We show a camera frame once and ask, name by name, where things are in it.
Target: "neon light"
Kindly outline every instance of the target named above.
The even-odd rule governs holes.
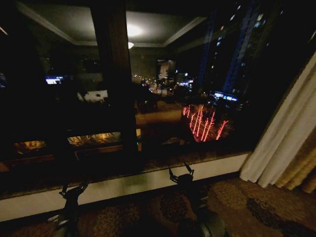
[[[183,110],[182,110],[183,116],[186,114],[186,111],[187,111],[187,108],[186,108],[186,107],[183,107]]]
[[[219,130],[217,132],[216,140],[218,140],[219,137],[221,136],[223,128],[224,128],[225,124],[227,124],[227,123],[228,123],[228,120],[224,120],[224,122],[222,123],[221,127],[219,128]]]
[[[201,113],[200,113],[200,115],[199,115],[199,122],[198,122],[198,127],[197,127],[197,137],[198,137],[199,126],[201,125],[202,117],[203,117],[203,105],[202,105],[202,107],[201,107]]]
[[[208,136],[208,132],[209,132],[210,128],[212,128],[214,126],[214,115],[215,115],[215,112],[213,112],[213,115],[212,115],[212,118],[211,118],[211,122],[209,123],[206,135],[204,137],[204,142],[206,141],[206,138]]]
[[[196,131],[197,122],[198,122],[198,116],[199,116],[199,111],[200,111],[200,110],[198,110],[197,120],[196,120],[196,123],[195,123],[195,125],[194,125],[193,134],[194,134],[194,133],[195,133],[195,131]]]
[[[188,115],[187,115],[187,118],[189,118],[189,113],[190,113],[190,105],[189,105],[189,108],[188,108]]]
[[[206,121],[205,121],[205,127],[204,127],[204,130],[203,130],[203,134],[202,134],[202,137],[201,137],[201,141],[203,140],[203,136],[204,136],[204,133],[205,133],[205,129],[206,129],[207,124],[208,124],[208,118],[207,118]]]
[[[192,120],[193,120],[194,115],[196,115],[196,113],[192,114],[192,116],[191,116],[190,128],[191,128],[191,125],[192,125]]]

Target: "window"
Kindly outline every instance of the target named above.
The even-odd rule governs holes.
[[[287,88],[285,85],[295,77],[282,77],[285,84],[274,85],[262,76],[269,72],[276,77],[270,62],[286,58],[267,50],[267,40],[277,42],[275,48],[285,49],[290,45],[285,36],[290,29],[288,24],[284,28],[284,22],[277,17],[279,11],[275,5],[248,1],[243,8],[234,2],[219,4],[217,9],[208,7],[201,4],[192,12],[185,6],[181,10],[163,10],[127,2],[127,26],[133,24],[140,29],[140,34],[128,36],[128,41],[134,43],[129,51],[131,70],[146,81],[140,84],[133,79],[135,88],[139,88],[135,90],[135,111],[136,126],[141,129],[142,152],[161,151],[166,144],[174,150],[206,143],[214,147],[225,144],[224,153],[250,149],[267,122],[267,115],[262,118],[254,114],[257,106],[262,105],[261,98],[273,87],[273,99],[269,99],[274,101],[273,106],[264,105],[271,115]],[[269,25],[261,24],[263,16],[271,18]],[[307,37],[311,30],[302,34]],[[291,39],[291,45],[296,45],[295,51],[299,52],[301,46],[294,44],[297,40],[301,41]],[[246,69],[244,62],[252,63]],[[162,68],[168,68],[168,74]],[[264,85],[266,92],[257,83]],[[256,132],[251,131],[251,126],[256,127]]]
[[[307,5],[79,3],[2,7],[6,173],[50,179],[82,160],[101,179],[108,162],[122,175],[253,150],[315,50]]]
[[[85,158],[87,151],[120,151],[121,116],[101,66],[90,7],[17,1],[3,9],[0,96],[7,101],[2,107],[7,142],[1,145],[1,161],[6,171],[39,164],[58,169],[67,162],[57,164],[63,159],[59,149],[75,151],[77,159],[83,151]]]

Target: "high-rise building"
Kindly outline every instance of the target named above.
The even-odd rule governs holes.
[[[258,26],[263,14],[259,14],[260,6],[255,0],[251,0],[248,5],[246,15],[242,21],[242,26],[237,41],[237,45],[233,54],[233,58],[228,70],[223,91],[233,93],[234,86],[237,80],[238,72],[241,67],[245,66],[243,58],[248,48],[252,30]]]

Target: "carpet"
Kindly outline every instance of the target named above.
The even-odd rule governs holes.
[[[220,214],[231,237],[316,237],[316,195],[275,186],[265,189],[239,178],[195,182],[208,195],[207,208]],[[80,207],[84,237],[196,236],[197,222],[183,190],[176,186]],[[0,237],[51,236],[47,216],[0,223]]]

